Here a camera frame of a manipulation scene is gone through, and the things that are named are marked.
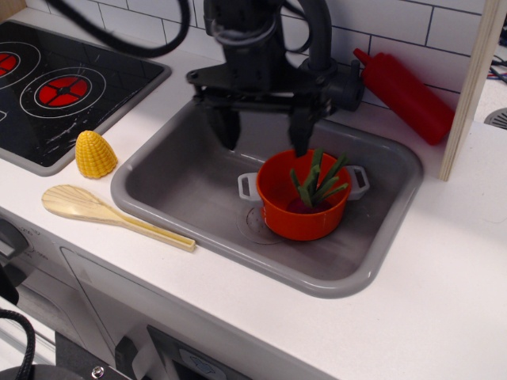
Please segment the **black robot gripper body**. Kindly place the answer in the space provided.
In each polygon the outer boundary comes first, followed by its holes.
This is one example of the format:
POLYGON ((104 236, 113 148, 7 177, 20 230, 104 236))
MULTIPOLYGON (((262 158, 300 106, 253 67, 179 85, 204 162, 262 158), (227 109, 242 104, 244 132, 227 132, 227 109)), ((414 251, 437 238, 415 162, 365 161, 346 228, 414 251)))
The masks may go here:
POLYGON ((324 80, 291 65, 281 42, 227 47, 225 56, 223 64, 187 73, 194 101, 205 114, 207 107, 231 107, 238 113, 292 113, 295 108, 310 108, 320 117, 330 113, 324 80))

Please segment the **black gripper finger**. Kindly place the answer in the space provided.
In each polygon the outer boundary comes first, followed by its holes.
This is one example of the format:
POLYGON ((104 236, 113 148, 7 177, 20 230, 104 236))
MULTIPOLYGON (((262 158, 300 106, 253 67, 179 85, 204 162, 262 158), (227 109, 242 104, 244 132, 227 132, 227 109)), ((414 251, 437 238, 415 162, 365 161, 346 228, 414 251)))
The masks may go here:
POLYGON ((296 157, 307 153, 314 125, 320 115, 310 108, 295 108, 290 117, 288 135, 296 157))
POLYGON ((206 116, 222 146, 234 150, 241 133, 238 111, 231 107, 207 107, 206 116))

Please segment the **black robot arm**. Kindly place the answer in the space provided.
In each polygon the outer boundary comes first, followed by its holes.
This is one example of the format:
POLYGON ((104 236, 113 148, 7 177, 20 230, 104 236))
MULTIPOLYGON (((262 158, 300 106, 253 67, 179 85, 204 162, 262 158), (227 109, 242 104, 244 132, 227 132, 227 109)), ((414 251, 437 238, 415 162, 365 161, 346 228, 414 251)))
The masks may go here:
POLYGON ((239 113, 275 112, 289 116, 288 135, 298 157, 307 150, 314 124, 330 108, 325 88, 336 71, 330 55, 331 20, 324 1, 206 1, 206 30, 221 44, 226 62, 194 70, 187 80, 208 125, 229 150, 238 142, 239 113), (287 59, 281 10, 308 24, 300 67, 287 59))

